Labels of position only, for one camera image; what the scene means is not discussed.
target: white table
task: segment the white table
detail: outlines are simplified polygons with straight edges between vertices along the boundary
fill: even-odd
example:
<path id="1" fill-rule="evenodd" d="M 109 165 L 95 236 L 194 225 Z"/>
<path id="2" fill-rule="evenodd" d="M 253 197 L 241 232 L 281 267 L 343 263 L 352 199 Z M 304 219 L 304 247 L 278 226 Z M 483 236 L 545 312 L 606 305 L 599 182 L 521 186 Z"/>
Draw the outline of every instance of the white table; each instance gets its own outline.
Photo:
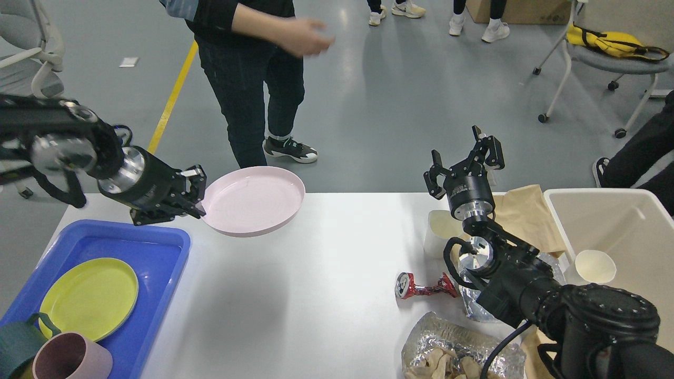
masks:
<path id="1" fill-rule="evenodd" d="M 128 208 L 90 194 L 69 207 L 52 242 L 80 219 L 130 223 Z M 504 338 L 512 329 L 464 316 L 460 299 L 399 300 L 401 272 L 434 285 L 441 260 L 424 255 L 428 194 L 307 194 L 283 228 L 252 238 L 203 221 L 159 226 L 191 237 L 189 259 L 142 378 L 402 378 L 400 351 L 426 312 Z"/>

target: dark green cup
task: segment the dark green cup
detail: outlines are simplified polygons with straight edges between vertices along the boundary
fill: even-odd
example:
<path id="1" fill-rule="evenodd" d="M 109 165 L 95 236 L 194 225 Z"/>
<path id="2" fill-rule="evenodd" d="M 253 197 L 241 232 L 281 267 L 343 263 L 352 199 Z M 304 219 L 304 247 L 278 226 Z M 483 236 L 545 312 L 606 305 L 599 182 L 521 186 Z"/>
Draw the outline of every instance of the dark green cup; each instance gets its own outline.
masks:
<path id="1" fill-rule="evenodd" d="M 53 335 L 61 332 L 52 324 L 49 316 L 41 312 L 32 314 L 28 321 L 12 322 L 0 327 L 0 379 L 9 379 L 21 372 L 47 341 L 34 325 L 38 318 Z"/>

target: aluminum foil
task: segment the aluminum foil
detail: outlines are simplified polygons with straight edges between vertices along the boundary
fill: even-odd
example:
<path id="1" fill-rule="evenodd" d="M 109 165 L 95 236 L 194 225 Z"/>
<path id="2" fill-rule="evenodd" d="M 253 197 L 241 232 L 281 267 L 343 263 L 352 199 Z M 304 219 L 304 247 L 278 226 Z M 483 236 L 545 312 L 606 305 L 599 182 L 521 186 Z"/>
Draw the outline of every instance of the aluminum foil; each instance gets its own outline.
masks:
<path id="1" fill-rule="evenodd" d="M 552 267 L 555 280 L 558 281 L 559 284 L 565 285 L 566 279 L 564 279 L 564 274 L 559 268 L 559 260 L 548 253 L 540 253 L 539 258 Z M 465 281 L 470 281 L 464 274 L 465 271 L 465 267 L 463 267 L 459 261 L 458 272 L 460 272 L 461 278 Z M 477 303 L 477 297 L 480 295 L 480 291 L 475 291 L 474 289 L 469 289 L 460 285 L 457 285 L 457 288 L 459 289 L 459 293 L 461 293 L 461 298 L 463 298 L 466 316 L 469 319 L 477 322 L 500 322 Z"/>
<path id="2" fill-rule="evenodd" d="M 453 349 L 458 359 L 469 355 L 482 366 L 500 342 L 499 339 L 455 325 L 438 318 L 434 312 L 428 312 L 412 328 L 402 347 L 402 372 L 405 373 L 412 366 L 419 366 L 434 347 Z M 494 359 L 489 371 L 502 378 L 523 379 L 525 359 L 522 349 L 510 343 Z M 458 370 L 458 360 L 455 359 L 452 364 Z"/>

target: black robotic arm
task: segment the black robotic arm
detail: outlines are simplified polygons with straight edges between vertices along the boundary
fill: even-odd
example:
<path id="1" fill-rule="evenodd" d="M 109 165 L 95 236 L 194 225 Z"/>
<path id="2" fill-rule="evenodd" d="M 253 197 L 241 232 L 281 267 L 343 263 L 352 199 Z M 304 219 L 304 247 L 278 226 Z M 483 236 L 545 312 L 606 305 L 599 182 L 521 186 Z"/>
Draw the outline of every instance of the black robotic arm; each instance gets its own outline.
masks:
<path id="1" fill-rule="evenodd" d="M 199 165 L 171 168 L 138 146 L 122 146 L 115 128 L 73 100 L 0 94 L 0 160 L 24 163 L 0 173 L 0 185 L 34 177 L 76 208 L 86 203 L 77 172 L 97 179 L 103 195 L 131 208 L 135 225 L 199 218 L 206 174 Z M 63 175 L 67 190 L 47 175 Z"/>
<path id="2" fill-rule="evenodd" d="M 504 167 L 501 144 L 477 126 L 473 134 L 475 147 L 466 160 L 447 169 L 434 150 L 433 165 L 424 173 L 428 192 L 437 199 L 447 194 L 452 216 L 472 236 L 469 241 L 454 237 L 444 250 L 453 279 L 479 290 L 477 302 L 499 320 L 513 328 L 526 320 L 556 341 L 540 345 L 539 353 L 558 379 L 673 377 L 674 355 L 655 344 L 660 317 L 652 303 L 605 285 L 560 285 L 551 267 L 537 258 L 537 248 L 489 217 L 494 201 L 484 166 Z M 442 186 L 439 176 L 445 178 Z M 452 262 L 457 244 L 470 282 Z"/>

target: pink cup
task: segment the pink cup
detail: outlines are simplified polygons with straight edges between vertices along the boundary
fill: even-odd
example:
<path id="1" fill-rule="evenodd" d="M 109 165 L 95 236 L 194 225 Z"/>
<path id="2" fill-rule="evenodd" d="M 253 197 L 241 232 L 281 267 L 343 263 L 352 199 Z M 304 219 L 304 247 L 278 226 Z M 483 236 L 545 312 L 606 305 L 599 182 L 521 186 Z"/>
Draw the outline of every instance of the pink cup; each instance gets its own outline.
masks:
<path id="1" fill-rule="evenodd" d="M 65 332 L 53 337 L 33 361 L 34 379 L 106 379 L 113 356 L 103 346 L 80 333 Z"/>

